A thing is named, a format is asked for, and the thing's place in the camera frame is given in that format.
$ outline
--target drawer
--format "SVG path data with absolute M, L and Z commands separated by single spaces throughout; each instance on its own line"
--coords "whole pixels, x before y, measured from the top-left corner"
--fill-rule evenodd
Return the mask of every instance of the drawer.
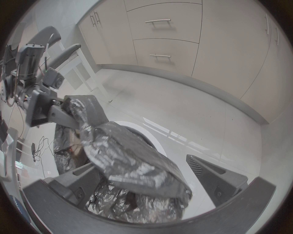
M 197 43 L 172 39 L 141 39 L 133 43 L 139 66 L 192 75 L 198 49 Z M 156 57 L 150 54 L 171 57 Z
M 199 43 L 202 5 L 161 3 L 127 12 L 133 40 L 147 38 L 177 39 Z M 170 20 L 146 23 L 151 20 Z
M 142 6 L 148 6 L 152 4 L 158 4 L 158 3 L 165 3 L 165 2 L 189 2 L 189 3 L 197 3 L 202 4 L 202 0 L 124 0 L 126 10 L 130 11 Z

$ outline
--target white chair leg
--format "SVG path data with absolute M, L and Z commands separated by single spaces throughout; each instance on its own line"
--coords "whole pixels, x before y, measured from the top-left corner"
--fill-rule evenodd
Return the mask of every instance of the white chair leg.
M 82 74 L 79 72 L 79 70 L 77 69 L 77 67 L 74 67 L 73 70 L 76 72 L 76 74 L 78 75 L 78 77 L 81 79 L 81 81 L 86 85 L 86 87 L 91 92 L 92 91 L 91 87 L 88 85 L 88 83 L 86 82 L 86 80 L 84 79 L 84 77 L 82 76 Z
M 81 49 L 79 48 L 77 51 L 77 54 L 83 64 L 83 66 L 85 67 L 86 71 L 89 73 L 89 75 L 91 76 L 91 78 L 94 80 L 94 82 L 96 82 L 99 90 L 102 92 L 102 94 L 107 98 L 107 100 L 109 102 L 112 101 L 112 99 L 110 98 L 108 92 L 105 90 L 104 86 L 102 85 L 101 82 L 99 82 L 96 79 L 96 74 L 94 73 L 94 71 L 92 70 L 91 66 L 89 65 L 88 61 L 86 60 L 84 54 L 82 53 Z

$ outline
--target white floor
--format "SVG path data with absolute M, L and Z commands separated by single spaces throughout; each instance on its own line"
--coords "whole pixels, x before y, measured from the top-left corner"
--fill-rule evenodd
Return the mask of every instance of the white floor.
M 92 79 L 88 80 L 92 92 L 84 84 L 74 90 L 65 80 L 58 96 L 93 94 L 110 121 L 129 121 L 150 131 L 167 157 L 178 165 L 193 191 L 184 219 L 215 208 L 186 163 L 187 154 L 246 175 L 249 183 L 259 175 L 260 126 L 238 109 L 195 88 L 151 75 L 102 69 L 97 72 L 97 79 L 112 97 L 111 103 L 95 89 Z M 43 135 L 51 142 L 54 127 L 51 123 L 30 129 L 26 137 L 28 145 L 34 142 L 38 146 Z M 46 177 L 58 175 L 49 150 L 42 156 L 42 162 Z M 36 169 L 41 167 L 25 155 L 22 163 Z M 38 171 L 38 176 L 42 177 L 42 172 Z

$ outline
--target blue logo sticker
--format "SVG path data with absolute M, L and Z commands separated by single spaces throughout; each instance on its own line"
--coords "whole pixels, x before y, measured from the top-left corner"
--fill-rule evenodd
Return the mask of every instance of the blue logo sticker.
M 12 199 L 13 203 L 15 204 L 16 208 L 19 210 L 19 212 L 22 214 L 22 216 L 30 223 L 30 217 L 26 211 L 26 209 L 23 207 L 23 205 L 20 203 L 19 200 L 15 198 L 15 196 L 10 195 L 10 199 Z

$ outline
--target cabinet handle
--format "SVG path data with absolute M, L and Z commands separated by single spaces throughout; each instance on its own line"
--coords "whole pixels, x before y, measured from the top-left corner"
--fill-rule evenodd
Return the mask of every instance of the cabinet handle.
M 168 19 L 168 20 L 150 20 L 150 21 L 146 21 L 146 23 L 166 22 L 166 21 L 171 21 L 171 19 Z
M 150 54 L 150 56 L 171 58 L 171 55 Z
M 265 17 L 267 18 L 267 28 L 268 28 L 268 34 L 269 34 L 269 21 L 268 21 L 268 15 L 265 14 Z
M 278 30 L 278 27 L 277 27 L 277 46 L 279 45 L 279 30 Z
M 92 23 L 92 26 L 94 27 L 94 25 L 96 25 L 95 23 L 93 23 L 93 20 L 91 19 L 91 23 Z
M 98 15 L 98 13 L 96 13 L 95 11 L 93 11 L 93 15 L 94 15 L 95 20 L 96 20 L 96 22 L 97 22 L 97 24 L 98 24 L 99 20 L 97 20 L 97 16 L 96 16 L 96 14 Z

